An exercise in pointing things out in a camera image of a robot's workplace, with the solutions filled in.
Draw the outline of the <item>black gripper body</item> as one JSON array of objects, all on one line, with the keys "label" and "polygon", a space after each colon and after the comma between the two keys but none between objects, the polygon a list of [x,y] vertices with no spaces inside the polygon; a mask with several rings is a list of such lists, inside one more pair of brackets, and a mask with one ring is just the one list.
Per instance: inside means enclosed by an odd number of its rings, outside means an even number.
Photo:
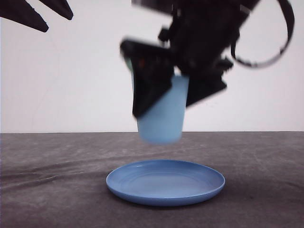
[{"label": "black gripper body", "polygon": [[170,43],[174,62],[184,74],[215,67],[223,50],[238,37],[256,0],[174,0],[172,23],[158,39]]}]

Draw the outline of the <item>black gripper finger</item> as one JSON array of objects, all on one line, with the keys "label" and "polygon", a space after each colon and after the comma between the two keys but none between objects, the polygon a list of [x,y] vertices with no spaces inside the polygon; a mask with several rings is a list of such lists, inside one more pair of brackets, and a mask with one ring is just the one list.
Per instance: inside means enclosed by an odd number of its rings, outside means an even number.
[{"label": "black gripper finger", "polygon": [[49,27],[26,0],[1,0],[0,17],[32,29],[47,32]]},{"label": "black gripper finger", "polygon": [[123,57],[131,61],[134,80],[133,115],[140,118],[172,87],[172,54],[168,48],[132,39],[124,39],[120,50]]},{"label": "black gripper finger", "polygon": [[[53,10],[58,15],[66,18],[67,20],[71,20],[74,16],[68,2],[66,0],[39,0],[49,9]],[[37,13],[34,8],[30,9],[30,13],[28,18],[31,20],[43,20],[43,17]]]},{"label": "black gripper finger", "polygon": [[229,59],[220,59],[214,66],[190,75],[186,107],[227,88],[223,74],[233,67]]}]

